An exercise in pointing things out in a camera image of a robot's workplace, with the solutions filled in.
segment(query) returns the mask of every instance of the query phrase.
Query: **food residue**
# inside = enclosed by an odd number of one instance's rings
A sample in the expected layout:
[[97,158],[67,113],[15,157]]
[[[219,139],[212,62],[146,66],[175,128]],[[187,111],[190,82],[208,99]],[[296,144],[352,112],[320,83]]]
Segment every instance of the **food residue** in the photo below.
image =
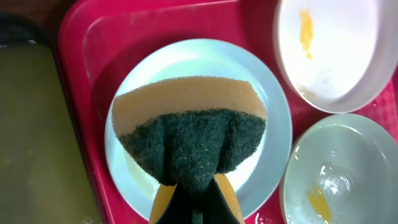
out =
[[331,218],[329,205],[326,202],[321,189],[317,187],[315,189],[315,192],[308,190],[307,198],[310,201],[314,211],[323,218],[325,223],[331,224],[332,218]]
[[306,53],[307,58],[312,59],[312,54],[310,53],[310,44],[313,39],[313,29],[310,11],[308,9],[302,9],[300,11],[300,19],[300,42],[303,45],[303,50]]

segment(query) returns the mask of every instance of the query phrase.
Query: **green scouring pad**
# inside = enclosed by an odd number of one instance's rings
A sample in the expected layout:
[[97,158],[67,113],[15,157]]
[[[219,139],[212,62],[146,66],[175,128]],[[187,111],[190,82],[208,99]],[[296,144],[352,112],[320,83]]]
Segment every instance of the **green scouring pad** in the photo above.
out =
[[180,184],[198,202],[215,174],[235,170],[256,151],[265,117],[250,83],[227,78],[164,80],[113,105],[125,150],[161,184]]

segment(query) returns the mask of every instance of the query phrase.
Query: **yellow stain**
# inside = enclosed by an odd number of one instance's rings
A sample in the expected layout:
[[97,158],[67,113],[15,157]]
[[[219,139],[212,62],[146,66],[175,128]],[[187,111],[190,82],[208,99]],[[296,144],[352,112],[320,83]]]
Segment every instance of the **yellow stain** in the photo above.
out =
[[319,187],[315,189],[315,193],[308,190],[307,198],[310,201],[314,211],[323,218],[325,223],[331,224],[332,218],[329,205]]
[[312,59],[312,54],[310,53],[310,45],[313,39],[313,29],[312,29],[312,18],[310,11],[308,9],[300,10],[301,19],[301,31],[300,31],[300,42],[303,45],[303,50],[307,53],[308,59]]

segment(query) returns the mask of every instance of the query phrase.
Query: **tray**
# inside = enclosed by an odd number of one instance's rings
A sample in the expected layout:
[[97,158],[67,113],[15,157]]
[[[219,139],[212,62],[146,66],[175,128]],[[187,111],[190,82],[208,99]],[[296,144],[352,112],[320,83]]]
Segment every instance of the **tray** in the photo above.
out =
[[[85,0],[66,15],[59,48],[80,122],[94,184],[109,223],[147,223],[123,200],[104,155],[104,125],[114,93],[144,57],[192,38],[225,40],[257,55],[281,82],[292,112],[294,138],[328,114],[301,100],[283,81],[274,57],[272,24],[277,0]],[[398,141],[398,76],[355,113],[383,126]],[[279,191],[246,223],[283,224]]]

